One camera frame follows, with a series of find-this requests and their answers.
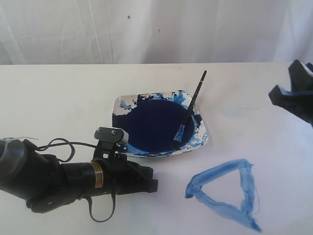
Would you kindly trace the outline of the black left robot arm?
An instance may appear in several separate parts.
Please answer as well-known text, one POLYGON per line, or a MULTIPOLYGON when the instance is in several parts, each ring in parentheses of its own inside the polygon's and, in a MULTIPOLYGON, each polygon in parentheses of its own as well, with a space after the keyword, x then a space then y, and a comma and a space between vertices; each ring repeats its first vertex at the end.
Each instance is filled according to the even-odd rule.
POLYGON ((63 163, 39 154, 28 140, 0 141, 0 189, 26 201, 36 213, 45 213, 76 200, 94 196, 157 191, 153 169, 128 161, 99 142, 91 162, 63 163))

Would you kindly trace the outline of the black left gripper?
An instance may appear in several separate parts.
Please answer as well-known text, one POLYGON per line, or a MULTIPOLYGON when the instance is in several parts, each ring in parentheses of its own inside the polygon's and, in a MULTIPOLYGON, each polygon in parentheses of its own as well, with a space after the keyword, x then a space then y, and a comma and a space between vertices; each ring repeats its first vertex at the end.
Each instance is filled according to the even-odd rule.
POLYGON ((157 192, 158 180, 153 179, 153 169, 135 162, 130 162, 128 166, 126 158, 115 155, 115 149, 115 144, 98 142, 92 158, 95 189, 103 194, 115 191, 118 195, 157 192), (137 181, 134 188, 132 179, 137 181))

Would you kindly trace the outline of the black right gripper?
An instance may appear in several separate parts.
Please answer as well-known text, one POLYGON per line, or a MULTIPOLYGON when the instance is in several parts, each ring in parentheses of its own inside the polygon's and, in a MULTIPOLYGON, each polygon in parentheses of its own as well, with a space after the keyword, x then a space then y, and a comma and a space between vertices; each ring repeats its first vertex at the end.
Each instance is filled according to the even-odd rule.
POLYGON ((268 94, 281 107, 313 126, 313 64, 294 60, 288 68, 291 92, 276 85, 268 94))

